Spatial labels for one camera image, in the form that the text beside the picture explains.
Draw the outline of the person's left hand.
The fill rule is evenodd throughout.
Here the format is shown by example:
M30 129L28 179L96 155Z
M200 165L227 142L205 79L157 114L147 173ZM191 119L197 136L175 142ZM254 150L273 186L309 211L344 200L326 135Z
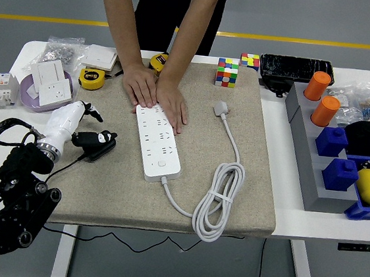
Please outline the person's left hand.
M183 125L188 123L186 101L178 85L176 80L160 75L156 89L157 101L163 108L174 135L181 134Z

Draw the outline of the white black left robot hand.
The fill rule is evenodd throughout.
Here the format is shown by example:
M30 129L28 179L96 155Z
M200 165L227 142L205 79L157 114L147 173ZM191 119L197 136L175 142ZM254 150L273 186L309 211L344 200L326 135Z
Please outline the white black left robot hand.
M51 153L54 161L58 161L64 154L63 148L68 141L77 147L96 152L116 145L115 132L75 132L83 116L89 114L98 122L103 122L102 116L91 103L76 101L56 109L51 113L43 131L43 138L38 141L37 147Z

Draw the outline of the person's right hand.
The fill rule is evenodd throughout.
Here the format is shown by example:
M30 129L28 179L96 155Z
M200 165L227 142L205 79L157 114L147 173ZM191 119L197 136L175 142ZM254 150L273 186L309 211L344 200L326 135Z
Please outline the person's right hand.
M122 84L133 106L149 107L156 105L156 76L142 63L123 65Z

